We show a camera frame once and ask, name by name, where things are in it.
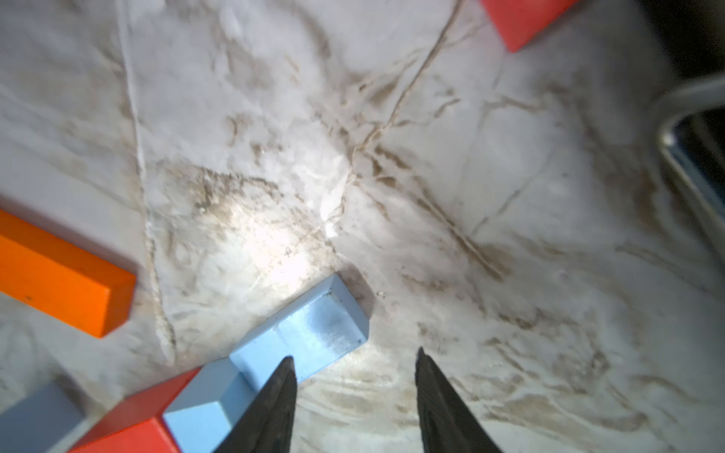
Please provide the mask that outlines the blue cube cluster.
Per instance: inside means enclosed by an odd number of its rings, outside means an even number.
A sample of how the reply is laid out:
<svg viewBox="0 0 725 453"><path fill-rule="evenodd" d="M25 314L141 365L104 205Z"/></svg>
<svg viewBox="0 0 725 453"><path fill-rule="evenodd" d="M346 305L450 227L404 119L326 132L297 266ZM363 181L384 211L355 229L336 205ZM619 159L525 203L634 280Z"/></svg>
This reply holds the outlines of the blue cube cluster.
<svg viewBox="0 0 725 453"><path fill-rule="evenodd" d="M204 365L162 418L182 452L213 452L256 396L227 358Z"/></svg>

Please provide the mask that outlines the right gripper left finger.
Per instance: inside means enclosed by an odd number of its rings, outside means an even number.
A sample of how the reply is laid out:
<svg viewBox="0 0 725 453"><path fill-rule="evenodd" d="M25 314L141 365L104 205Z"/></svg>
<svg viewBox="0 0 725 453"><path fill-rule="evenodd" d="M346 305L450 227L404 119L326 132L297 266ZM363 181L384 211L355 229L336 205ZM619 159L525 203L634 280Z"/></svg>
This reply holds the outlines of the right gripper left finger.
<svg viewBox="0 0 725 453"><path fill-rule="evenodd" d="M295 361L287 356L215 452L288 453L297 396Z"/></svg>

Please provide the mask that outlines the blue block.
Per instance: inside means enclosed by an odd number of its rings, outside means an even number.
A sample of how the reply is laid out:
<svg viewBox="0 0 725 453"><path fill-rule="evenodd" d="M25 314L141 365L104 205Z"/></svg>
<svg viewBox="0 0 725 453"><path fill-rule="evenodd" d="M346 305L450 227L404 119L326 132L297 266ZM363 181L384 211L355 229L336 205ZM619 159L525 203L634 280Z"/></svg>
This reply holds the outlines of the blue block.
<svg viewBox="0 0 725 453"><path fill-rule="evenodd" d="M232 349L230 360L259 390L288 356L302 382L368 338L368 316L341 277L333 274L253 328Z"/></svg>
<svg viewBox="0 0 725 453"><path fill-rule="evenodd" d="M75 385L58 377L1 413L1 451L48 452L84 418Z"/></svg>

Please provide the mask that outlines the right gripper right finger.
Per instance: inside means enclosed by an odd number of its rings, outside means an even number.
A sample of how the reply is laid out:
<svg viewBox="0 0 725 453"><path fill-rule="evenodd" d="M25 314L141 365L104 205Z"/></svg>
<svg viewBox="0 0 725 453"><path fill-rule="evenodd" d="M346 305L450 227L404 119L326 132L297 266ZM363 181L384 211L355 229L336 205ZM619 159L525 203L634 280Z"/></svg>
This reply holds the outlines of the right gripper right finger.
<svg viewBox="0 0 725 453"><path fill-rule="evenodd" d="M502 453L423 347L415 362L423 451Z"/></svg>

